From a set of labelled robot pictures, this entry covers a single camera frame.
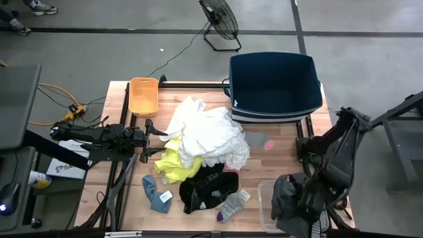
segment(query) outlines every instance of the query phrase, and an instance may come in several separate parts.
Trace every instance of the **gray sock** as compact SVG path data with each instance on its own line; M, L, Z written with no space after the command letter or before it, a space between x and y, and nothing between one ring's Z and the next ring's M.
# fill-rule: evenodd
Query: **gray sock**
M225 223L228 219L238 211L241 211L244 206L244 200L239 196L239 193L230 194L217 214L217 221Z
M271 150L274 146L273 140L262 132L246 132L245 141L252 149Z
M166 214L171 207L171 199L167 200L166 202L162 202L160 196L163 194L162 192L156 192L156 184L154 179L151 175L145 175L143 177L143 186L145 195L147 195L148 199L151 202L150 209L161 212Z

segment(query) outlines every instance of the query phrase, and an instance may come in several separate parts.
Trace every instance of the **small basket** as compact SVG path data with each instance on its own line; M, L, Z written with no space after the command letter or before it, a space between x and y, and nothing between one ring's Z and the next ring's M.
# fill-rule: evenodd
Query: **small basket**
M159 81L157 79L131 79L129 110L138 117L151 117L157 113L159 110Z

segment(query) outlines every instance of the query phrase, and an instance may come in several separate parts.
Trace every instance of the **computer mouse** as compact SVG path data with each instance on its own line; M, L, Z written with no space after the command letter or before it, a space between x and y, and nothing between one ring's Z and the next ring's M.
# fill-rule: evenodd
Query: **computer mouse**
M0 190L0 215L9 216L16 211L19 200L19 183L11 182Z

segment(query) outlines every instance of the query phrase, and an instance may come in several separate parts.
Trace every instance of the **black cloth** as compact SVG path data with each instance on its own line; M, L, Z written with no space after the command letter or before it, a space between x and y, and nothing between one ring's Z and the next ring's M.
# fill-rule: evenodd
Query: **black cloth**
M184 213L215 208L228 195L238 191L238 174L224 173L223 167L224 164L200 167L194 177L187 178L180 184L179 195L185 204Z
M276 227L297 238L308 238L310 224L297 215L297 189L307 182L307 175L296 173L281 175L273 187L272 220L278 219Z

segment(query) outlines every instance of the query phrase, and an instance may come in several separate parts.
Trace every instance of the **laundry basket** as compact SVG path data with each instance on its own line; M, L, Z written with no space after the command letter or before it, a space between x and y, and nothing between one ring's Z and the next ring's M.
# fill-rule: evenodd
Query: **laundry basket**
M259 52L231 57L233 119L246 123L296 122L322 106L312 57Z
M157 113L159 110L159 82L157 79L131 79L129 110L138 117L150 117Z

